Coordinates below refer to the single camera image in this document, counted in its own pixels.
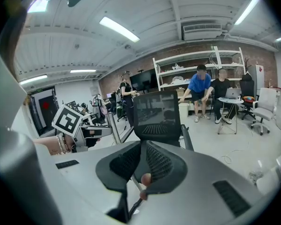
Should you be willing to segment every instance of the person standing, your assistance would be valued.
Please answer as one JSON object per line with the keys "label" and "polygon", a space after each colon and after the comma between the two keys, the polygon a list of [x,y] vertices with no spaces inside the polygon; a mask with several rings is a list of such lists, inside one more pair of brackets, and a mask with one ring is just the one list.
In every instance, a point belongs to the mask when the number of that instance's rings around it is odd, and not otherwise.
{"label": "person standing", "polygon": [[[226,96],[226,92],[228,88],[232,88],[230,81],[227,79],[227,72],[225,69],[220,68],[218,70],[218,75],[219,78],[215,79],[212,83],[211,83],[211,87],[208,89],[206,95],[203,97],[203,100],[207,100],[209,94],[211,94],[211,92],[214,89],[214,113],[215,113],[215,123],[218,124],[220,123],[221,119],[222,119],[222,115],[221,115],[221,108],[223,107],[223,102],[221,102],[220,100],[218,100],[218,98],[224,98]],[[232,104],[231,103],[225,103],[225,106],[229,109],[231,109]],[[231,119],[235,116],[235,109],[232,109],[232,111],[229,111],[229,117],[225,117],[223,118],[225,120],[226,123],[228,124],[232,124]]]}
{"label": "person standing", "polygon": [[[186,96],[191,93],[192,101],[195,105],[195,122],[199,122],[198,112],[199,112],[199,99],[202,99],[207,92],[211,83],[211,76],[206,71],[206,66],[201,64],[197,67],[197,73],[192,76],[191,82],[188,88],[185,90],[183,97],[179,100],[180,103],[184,102]],[[210,119],[206,114],[206,100],[202,100],[202,114],[201,117],[205,119]]]}
{"label": "person standing", "polygon": [[120,84],[120,89],[121,96],[123,98],[123,107],[126,112],[130,127],[132,127],[134,123],[132,95],[136,95],[136,91],[131,91],[129,84],[129,74],[127,72],[123,73],[122,78],[123,81]]}

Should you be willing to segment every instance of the cardboard box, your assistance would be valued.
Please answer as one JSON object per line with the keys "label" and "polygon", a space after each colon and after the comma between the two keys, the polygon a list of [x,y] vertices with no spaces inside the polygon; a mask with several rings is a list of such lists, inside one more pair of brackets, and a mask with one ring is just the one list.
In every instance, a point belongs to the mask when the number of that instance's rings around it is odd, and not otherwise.
{"label": "cardboard box", "polygon": [[184,95],[184,88],[178,88],[176,89],[176,92],[178,94],[178,97],[182,97]]}

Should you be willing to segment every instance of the black t-shirt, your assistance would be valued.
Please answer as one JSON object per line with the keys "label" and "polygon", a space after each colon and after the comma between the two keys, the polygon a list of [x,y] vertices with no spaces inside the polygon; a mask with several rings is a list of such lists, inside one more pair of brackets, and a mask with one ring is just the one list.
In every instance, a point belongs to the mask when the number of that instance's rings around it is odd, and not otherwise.
{"label": "black t-shirt", "polygon": [[122,87],[125,87],[125,92],[131,91],[131,87],[130,87],[129,83],[121,82],[121,84],[120,84],[121,91],[122,91]]}
{"label": "black t-shirt", "polygon": [[218,78],[212,81],[210,86],[214,88],[215,99],[224,98],[226,96],[227,89],[231,88],[230,81],[228,79],[221,82]]}

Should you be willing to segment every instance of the black shorts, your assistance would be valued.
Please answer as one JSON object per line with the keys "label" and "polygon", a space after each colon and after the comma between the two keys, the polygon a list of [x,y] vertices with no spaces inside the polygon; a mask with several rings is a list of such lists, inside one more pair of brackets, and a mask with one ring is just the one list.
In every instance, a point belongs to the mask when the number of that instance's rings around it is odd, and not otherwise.
{"label": "black shorts", "polygon": [[191,90],[191,95],[192,95],[193,102],[198,101],[204,97],[205,90],[203,90],[202,92],[195,92],[195,91]]}

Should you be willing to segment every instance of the blue t-shirt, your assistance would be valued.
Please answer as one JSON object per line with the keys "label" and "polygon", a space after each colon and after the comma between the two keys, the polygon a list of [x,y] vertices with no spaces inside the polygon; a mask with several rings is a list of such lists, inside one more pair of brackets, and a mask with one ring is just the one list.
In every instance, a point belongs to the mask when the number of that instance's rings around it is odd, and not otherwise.
{"label": "blue t-shirt", "polygon": [[188,85],[188,89],[193,90],[194,92],[202,92],[210,87],[210,83],[211,76],[209,74],[206,74],[204,80],[198,79],[197,74],[195,74],[192,76],[191,82]]}

